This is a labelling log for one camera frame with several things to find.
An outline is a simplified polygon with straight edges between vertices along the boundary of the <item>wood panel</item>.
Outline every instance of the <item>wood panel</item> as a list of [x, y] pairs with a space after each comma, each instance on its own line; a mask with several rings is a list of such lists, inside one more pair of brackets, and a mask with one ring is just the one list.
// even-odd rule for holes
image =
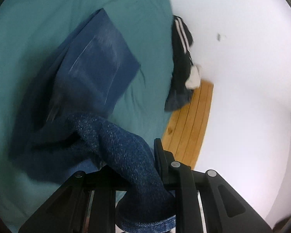
[[175, 160], [194, 169], [203, 143], [213, 93], [213, 84], [202, 81], [189, 104], [172, 113], [162, 143]]

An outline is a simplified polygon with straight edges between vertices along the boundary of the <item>green bed sheet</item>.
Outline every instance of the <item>green bed sheet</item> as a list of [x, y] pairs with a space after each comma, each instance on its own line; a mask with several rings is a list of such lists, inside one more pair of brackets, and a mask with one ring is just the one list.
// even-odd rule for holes
[[105, 8], [141, 69], [109, 120], [153, 146], [173, 69], [169, 0], [5, 0], [0, 7], [0, 216], [16, 232], [58, 188], [31, 180], [7, 159], [18, 106], [46, 57], [92, 12]]

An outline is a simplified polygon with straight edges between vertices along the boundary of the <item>white cloth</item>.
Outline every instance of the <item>white cloth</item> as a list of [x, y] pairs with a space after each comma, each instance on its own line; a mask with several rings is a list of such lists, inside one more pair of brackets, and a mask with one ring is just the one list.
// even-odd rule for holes
[[200, 73], [196, 65], [191, 66], [190, 76], [185, 82], [185, 87], [187, 89], [195, 89], [200, 86]]

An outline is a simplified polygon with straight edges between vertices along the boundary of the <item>metal screw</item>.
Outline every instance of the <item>metal screw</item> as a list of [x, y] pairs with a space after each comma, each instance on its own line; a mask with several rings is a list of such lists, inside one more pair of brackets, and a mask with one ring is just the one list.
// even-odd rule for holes
[[217, 175], [217, 172], [214, 171], [214, 170], [209, 170], [209, 171], [207, 172], [207, 174], [208, 174], [210, 177], [215, 177], [215, 176]]
[[81, 178], [81, 177], [83, 176], [83, 171], [77, 171], [77, 172], [74, 174], [74, 176], [75, 176], [76, 178]]
[[172, 167], [177, 168], [177, 167], [179, 167], [180, 165], [181, 165], [181, 164], [180, 164], [178, 161], [171, 162], [171, 166], [172, 166]]

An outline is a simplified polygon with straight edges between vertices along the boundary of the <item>blue garment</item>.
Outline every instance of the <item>blue garment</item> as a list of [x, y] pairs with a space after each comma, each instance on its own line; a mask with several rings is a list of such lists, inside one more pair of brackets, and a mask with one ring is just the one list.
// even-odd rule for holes
[[118, 203], [117, 225], [128, 232], [166, 232], [175, 226], [175, 201], [154, 167], [150, 147], [105, 119], [138, 69], [106, 12], [92, 14], [29, 86], [9, 158], [31, 178], [55, 183], [76, 169], [92, 172], [108, 164], [131, 183]]

